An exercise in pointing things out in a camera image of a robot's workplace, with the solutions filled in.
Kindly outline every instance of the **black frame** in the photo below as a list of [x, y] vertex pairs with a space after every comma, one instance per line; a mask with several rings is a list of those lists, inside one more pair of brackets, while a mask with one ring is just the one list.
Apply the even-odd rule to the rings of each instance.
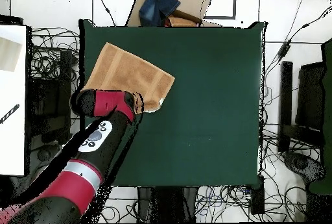
[[233, 0], [233, 15], [232, 16], [204, 16], [204, 19], [235, 19], [235, 17], [236, 17], [236, 0]]
[[315, 147], [324, 146], [322, 130], [306, 129], [299, 125], [291, 125], [292, 120], [292, 62], [282, 62], [280, 71], [278, 153], [289, 151], [291, 138]]

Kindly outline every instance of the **black bar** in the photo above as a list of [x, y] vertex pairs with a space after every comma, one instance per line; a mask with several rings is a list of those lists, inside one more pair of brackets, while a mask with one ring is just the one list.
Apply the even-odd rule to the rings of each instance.
[[314, 131], [297, 125], [284, 125], [282, 131], [285, 137], [293, 138], [315, 147], [323, 147], [325, 144], [324, 135], [321, 131]]
[[292, 62], [282, 62], [280, 71], [280, 97], [279, 97], [279, 126], [278, 126], [278, 152], [289, 150], [291, 138], [284, 135], [283, 126], [290, 125], [292, 121]]

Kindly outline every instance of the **cardboard box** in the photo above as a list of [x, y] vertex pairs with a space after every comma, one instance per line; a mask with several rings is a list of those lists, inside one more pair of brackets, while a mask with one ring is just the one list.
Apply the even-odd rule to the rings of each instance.
[[[141, 26], [141, 21], [139, 19], [139, 9], [141, 9], [145, 0], [135, 0], [132, 11], [126, 22], [128, 27], [138, 27]], [[207, 21], [202, 21], [204, 19], [206, 10], [208, 9], [210, 0], [179, 0], [180, 5], [172, 13], [174, 17], [184, 18], [194, 21], [195, 23], [202, 24], [202, 26], [207, 27], [220, 27], [215, 23], [210, 23]]]

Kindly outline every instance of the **white floor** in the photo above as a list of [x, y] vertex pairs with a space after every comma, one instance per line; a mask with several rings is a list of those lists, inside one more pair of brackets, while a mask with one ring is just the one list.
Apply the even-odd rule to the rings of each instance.
[[[117, 25], [124, 25], [126, 19], [132, 8], [134, 0], [103, 0], [105, 5], [110, 9], [110, 12]], [[218, 0], [213, 0], [213, 6], [218, 7]], [[220, 4], [233, 3], [233, 0], [222, 0]], [[308, 23], [321, 15], [321, 13], [331, 6], [332, 0], [303, 0], [294, 20], [296, 10], [300, 0], [237, 0], [237, 14], [235, 20], [215, 20], [213, 22], [219, 23], [228, 27], [248, 27], [254, 21], [266, 21], [267, 35], [266, 35], [266, 66], [268, 66], [282, 43], [285, 41], [286, 35], [288, 35], [290, 28], [290, 36], [297, 31], [302, 25]], [[110, 16], [105, 11], [103, 5], [99, 0], [0, 0], [0, 14], [18, 16], [24, 19], [26, 25], [30, 25], [33, 28], [38, 27], [64, 27], [69, 30], [79, 33], [78, 19], [88, 18], [92, 19], [98, 26], [111, 26], [112, 21]], [[294, 38], [291, 43], [291, 48], [283, 60], [293, 62], [293, 88], [298, 86], [298, 72], [301, 65], [310, 64], [313, 62], [319, 62], [322, 60], [322, 53], [320, 45], [332, 38], [332, 14], [328, 14], [326, 17], [320, 19], [316, 23], [313, 23], [309, 27], [302, 29]], [[275, 67], [267, 78], [267, 85], [272, 89], [272, 98], [277, 97], [279, 93], [279, 66]], [[296, 111], [296, 90], [293, 91], [293, 122]], [[268, 123], [278, 122], [278, 98], [273, 100], [272, 104], [267, 106]], [[268, 126], [268, 130], [272, 132], [277, 131], [276, 126]], [[271, 147], [271, 150], [276, 153], [276, 148]], [[292, 172], [290, 172], [282, 162], [279, 160], [273, 164], [267, 162], [267, 173], [273, 177], [277, 182], [280, 194], [283, 195], [287, 188], [292, 186], [303, 187], [301, 178]], [[273, 180], [269, 178], [267, 174], [264, 174], [267, 178], [265, 183], [266, 198], [269, 195], [277, 194], [277, 188]], [[199, 194], [210, 195], [210, 189], [201, 188]], [[219, 194], [220, 188], [214, 188], [216, 195]], [[132, 199], [137, 197], [135, 188], [115, 188], [111, 193], [112, 198]], [[297, 201], [304, 203], [305, 196], [301, 190], [292, 190], [287, 197], [293, 202]], [[280, 206], [280, 202], [283, 201], [281, 197], [271, 197], [268, 199], [266, 209], [275, 208]], [[133, 200], [109, 200], [108, 205], [116, 207], [119, 210], [121, 216], [124, 216], [128, 212], [126, 211], [126, 205], [132, 205]], [[208, 209], [203, 208], [202, 211], [197, 214], [197, 221], [211, 222], [216, 220], [216, 214], [221, 213], [222, 205], [210, 206]], [[285, 207], [282, 206], [274, 212], [285, 212]], [[107, 218], [113, 218], [109, 222], [116, 222], [119, 219], [115, 209], [108, 208], [104, 211]], [[283, 216], [280, 214], [269, 213], [269, 216], [274, 221], [282, 221]], [[269, 220], [268, 216], [263, 217], [265, 220]], [[222, 216], [223, 222], [231, 221], [248, 221], [244, 212], [238, 206], [232, 206], [225, 209]], [[135, 222], [136, 220], [132, 216], [124, 217], [121, 222]]]

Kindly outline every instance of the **cloth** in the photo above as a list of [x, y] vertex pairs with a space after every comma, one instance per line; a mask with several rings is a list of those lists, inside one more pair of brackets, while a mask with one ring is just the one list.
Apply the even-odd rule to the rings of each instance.
[[146, 0], [139, 10], [141, 26], [161, 26], [163, 20], [180, 5], [178, 0]]
[[172, 15], [169, 16], [169, 21], [172, 27], [196, 27], [194, 21], [189, 21], [188, 19], [176, 18]]
[[137, 111], [141, 113], [143, 96], [144, 111], [158, 110], [166, 98], [174, 77], [153, 64], [115, 45], [106, 43], [87, 81], [85, 89], [122, 90], [136, 95]]

